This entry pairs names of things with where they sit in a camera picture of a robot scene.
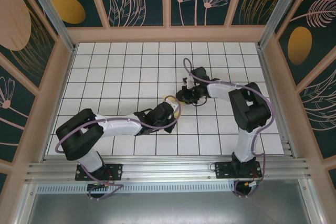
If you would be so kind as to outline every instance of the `white grid mat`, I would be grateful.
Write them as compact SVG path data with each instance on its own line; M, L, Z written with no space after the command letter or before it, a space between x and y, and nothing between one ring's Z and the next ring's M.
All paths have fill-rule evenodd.
M205 67L210 78L247 84L256 82L268 97L254 43L121 42L80 43L53 128L47 154L54 155L57 127L91 108L101 115L125 115L155 108L164 95L175 95L186 76L183 58ZM238 140L231 106L208 99L200 107L182 106L172 134L101 138L101 155L230 155ZM256 152L284 154L274 123L263 131Z

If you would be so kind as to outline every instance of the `black mounting plate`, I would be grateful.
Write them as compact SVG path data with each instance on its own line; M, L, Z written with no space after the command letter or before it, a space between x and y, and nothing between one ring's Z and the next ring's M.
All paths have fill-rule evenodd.
M106 164L106 172L99 178L99 180L107 182L107 181L113 181L113 180L121 180L122 175L122 164ZM76 181L94 181L88 175L84 172L83 168L80 165L77 165L76 169L76 175L75 175Z
M232 162L216 162L214 163L216 178L253 178L253 173L248 170L247 172L241 172L239 175L233 172ZM262 176L260 163L258 161L254 161L251 164L251 169L257 174L259 177Z

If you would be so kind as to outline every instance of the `enclosure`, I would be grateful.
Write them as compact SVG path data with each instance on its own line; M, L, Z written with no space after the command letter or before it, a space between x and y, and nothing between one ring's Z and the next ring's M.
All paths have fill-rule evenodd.
M1 223L335 223L335 6L0 0ZM93 149L122 165L123 188L90 201L92 182L55 151L56 129L87 108L155 108L181 90L185 58L210 79L256 83L274 107L255 147L266 155L260 189L238 198L239 178L216 178L239 127L229 102L200 98L182 104L171 134L102 137Z

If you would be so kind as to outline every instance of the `yellow oval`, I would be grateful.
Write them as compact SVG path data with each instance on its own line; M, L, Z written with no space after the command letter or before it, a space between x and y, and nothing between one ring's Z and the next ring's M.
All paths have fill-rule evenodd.
M288 41L289 60L299 65L308 57L311 49L312 36L310 31L302 26L295 28Z
M19 51L29 39L32 22L24 0L0 0L0 45Z
M85 10L77 0L51 0L61 19L70 24L85 20Z

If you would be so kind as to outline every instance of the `perforated metal strip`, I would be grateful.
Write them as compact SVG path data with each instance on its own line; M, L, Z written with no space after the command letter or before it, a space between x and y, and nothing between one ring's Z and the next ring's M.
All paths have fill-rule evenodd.
M44 184L36 194L86 194L88 184ZM232 191L234 182L194 183L127 183L118 193L187 193L202 191ZM100 188L92 193L109 193L115 187Z

